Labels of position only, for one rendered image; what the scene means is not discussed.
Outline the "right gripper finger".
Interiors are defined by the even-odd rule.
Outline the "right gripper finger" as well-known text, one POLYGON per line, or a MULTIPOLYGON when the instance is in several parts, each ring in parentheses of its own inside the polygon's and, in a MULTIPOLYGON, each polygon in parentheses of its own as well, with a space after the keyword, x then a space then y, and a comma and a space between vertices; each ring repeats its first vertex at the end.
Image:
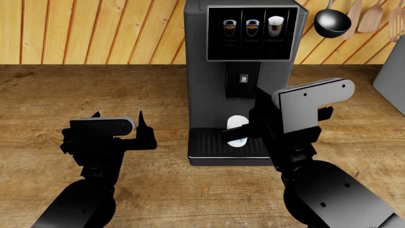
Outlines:
POLYGON ((332 117, 333 107, 325 107, 318 109, 318 120, 328 120, 332 117))
POLYGON ((252 127, 243 125, 233 129, 224 129, 221 131, 221 141, 231 144, 247 144, 247 138, 252 135, 252 127))

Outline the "black coffee dispenser spout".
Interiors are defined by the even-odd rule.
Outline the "black coffee dispenser spout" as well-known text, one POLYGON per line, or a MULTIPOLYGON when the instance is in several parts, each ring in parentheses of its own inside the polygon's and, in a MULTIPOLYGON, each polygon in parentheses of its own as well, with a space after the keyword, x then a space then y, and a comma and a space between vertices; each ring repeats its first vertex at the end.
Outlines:
POLYGON ((254 99, 261 62, 227 64, 225 94, 227 99, 254 99))

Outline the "dark grey coffee machine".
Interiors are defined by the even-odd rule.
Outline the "dark grey coffee machine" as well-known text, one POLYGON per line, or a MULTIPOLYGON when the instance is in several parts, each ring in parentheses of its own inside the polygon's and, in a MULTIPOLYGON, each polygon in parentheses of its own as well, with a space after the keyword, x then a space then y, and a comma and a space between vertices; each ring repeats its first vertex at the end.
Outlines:
MULTIPOLYGON (((227 99, 225 82, 230 62, 261 62, 257 87, 267 94, 287 87, 309 11, 297 0, 186 0, 184 6, 185 52, 189 100, 189 130, 226 129, 233 115, 250 119, 254 99, 227 99), (207 60, 208 7, 298 6, 299 18, 290 60, 207 60)), ((271 159, 190 159, 194 166, 270 166, 271 159)))

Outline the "white cup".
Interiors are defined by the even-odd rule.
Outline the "white cup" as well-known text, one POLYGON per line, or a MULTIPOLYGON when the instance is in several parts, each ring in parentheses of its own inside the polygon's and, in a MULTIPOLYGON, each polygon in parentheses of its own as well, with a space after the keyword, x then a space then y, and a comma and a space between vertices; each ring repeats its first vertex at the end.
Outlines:
MULTIPOLYGON (((249 123, 249 119, 242 115, 233 115, 228 118, 227 120, 227 129, 234 129, 237 127, 241 127, 245 124, 249 123)), ((238 140, 233 140, 230 142, 227 142, 227 144, 233 148, 241 148, 245 146, 247 143, 247 138, 242 138, 238 140)))

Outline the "black ribbed drip tray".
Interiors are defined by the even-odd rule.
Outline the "black ribbed drip tray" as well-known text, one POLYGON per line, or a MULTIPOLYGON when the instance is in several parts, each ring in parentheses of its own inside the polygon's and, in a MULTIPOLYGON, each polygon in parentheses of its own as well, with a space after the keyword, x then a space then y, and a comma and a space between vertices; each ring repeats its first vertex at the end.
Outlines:
POLYGON ((222 129, 198 128, 189 131, 190 159, 269 159, 260 138, 248 138, 244 146, 235 148, 221 139, 222 129))

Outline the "grey board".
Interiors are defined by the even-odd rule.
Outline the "grey board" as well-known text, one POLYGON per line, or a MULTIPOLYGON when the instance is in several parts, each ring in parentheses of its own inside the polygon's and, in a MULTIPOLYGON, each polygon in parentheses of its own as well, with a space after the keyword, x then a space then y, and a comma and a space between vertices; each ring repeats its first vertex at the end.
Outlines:
POLYGON ((396 42, 373 81, 373 87, 405 116, 405 34, 396 42))

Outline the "black touch screen panel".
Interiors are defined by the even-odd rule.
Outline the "black touch screen panel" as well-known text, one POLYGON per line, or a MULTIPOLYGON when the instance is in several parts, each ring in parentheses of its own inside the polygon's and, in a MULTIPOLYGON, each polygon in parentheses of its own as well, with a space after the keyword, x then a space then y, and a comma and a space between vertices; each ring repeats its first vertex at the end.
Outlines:
POLYGON ((298 6, 210 6, 207 60, 290 60, 298 18, 298 6))

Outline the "black ladle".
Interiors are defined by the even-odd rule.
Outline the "black ladle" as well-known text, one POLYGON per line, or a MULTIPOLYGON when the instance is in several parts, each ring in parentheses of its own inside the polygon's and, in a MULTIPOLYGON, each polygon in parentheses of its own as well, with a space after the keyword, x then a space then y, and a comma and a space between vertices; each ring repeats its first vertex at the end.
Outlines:
POLYGON ((330 9, 333 0, 329 0, 326 9, 315 15, 314 28, 316 32, 325 38, 335 38, 345 34, 351 28, 351 19, 340 11, 330 9))

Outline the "narrow wooden spatula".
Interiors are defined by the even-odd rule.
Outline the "narrow wooden spatula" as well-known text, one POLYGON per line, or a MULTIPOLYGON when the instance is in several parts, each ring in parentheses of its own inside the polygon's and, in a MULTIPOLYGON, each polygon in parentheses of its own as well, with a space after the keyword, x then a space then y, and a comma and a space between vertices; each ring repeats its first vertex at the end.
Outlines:
POLYGON ((358 26, 358 20, 361 14, 362 9, 362 0, 355 0, 347 13, 347 16, 351 20, 351 26, 345 34, 342 35, 343 40, 347 41, 353 37, 355 34, 356 28, 358 26))

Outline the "wide wooden spatula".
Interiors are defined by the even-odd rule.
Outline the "wide wooden spatula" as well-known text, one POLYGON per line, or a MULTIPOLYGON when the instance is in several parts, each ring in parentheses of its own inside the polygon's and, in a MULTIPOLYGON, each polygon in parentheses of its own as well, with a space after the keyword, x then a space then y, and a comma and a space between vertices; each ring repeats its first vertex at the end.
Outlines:
POLYGON ((364 13, 357 29, 359 33, 368 34, 378 30, 383 17, 381 3, 382 0, 377 0, 377 3, 364 13))

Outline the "slotted wooden spatula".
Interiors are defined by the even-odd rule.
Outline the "slotted wooden spatula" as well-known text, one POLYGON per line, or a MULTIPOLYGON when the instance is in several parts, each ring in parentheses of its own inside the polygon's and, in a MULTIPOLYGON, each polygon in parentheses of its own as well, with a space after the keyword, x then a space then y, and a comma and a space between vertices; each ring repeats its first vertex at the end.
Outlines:
POLYGON ((391 42, 397 42, 405 34, 405 11, 402 8, 404 1, 400 0, 399 5, 389 15, 388 33, 391 42))

